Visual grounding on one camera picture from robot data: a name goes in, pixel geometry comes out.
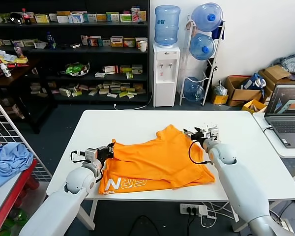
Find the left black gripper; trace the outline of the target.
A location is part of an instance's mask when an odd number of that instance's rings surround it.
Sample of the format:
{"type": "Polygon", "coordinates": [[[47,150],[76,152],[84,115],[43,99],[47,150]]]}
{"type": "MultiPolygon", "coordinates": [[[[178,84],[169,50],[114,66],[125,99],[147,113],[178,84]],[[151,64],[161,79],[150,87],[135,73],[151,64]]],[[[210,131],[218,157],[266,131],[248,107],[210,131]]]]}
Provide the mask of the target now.
{"type": "Polygon", "coordinates": [[[114,157],[114,152],[112,151],[113,147],[114,147],[114,143],[110,143],[110,144],[104,146],[102,149],[98,148],[97,149],[97,159],[113,158],[114,157]]]}

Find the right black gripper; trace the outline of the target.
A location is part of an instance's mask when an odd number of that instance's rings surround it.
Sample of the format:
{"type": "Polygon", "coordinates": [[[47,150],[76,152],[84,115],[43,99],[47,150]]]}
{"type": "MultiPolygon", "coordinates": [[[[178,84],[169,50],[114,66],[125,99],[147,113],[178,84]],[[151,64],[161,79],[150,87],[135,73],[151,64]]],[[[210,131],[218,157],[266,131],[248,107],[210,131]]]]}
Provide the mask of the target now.
{"type": "Polygon", "coordinates": [[[194,127],[195,130],[197,131],[197,133],[193,133],[191,131],[188,131],[187,129],[184,129],[183,132],[185,135],[187,136],[191,136],[191,140],[194,142],[198,142],[200,145],[203,145],[204,141],[206,140],[206,138],[203,135],[203,130],[201,128],[198,127],[194,127]]]}

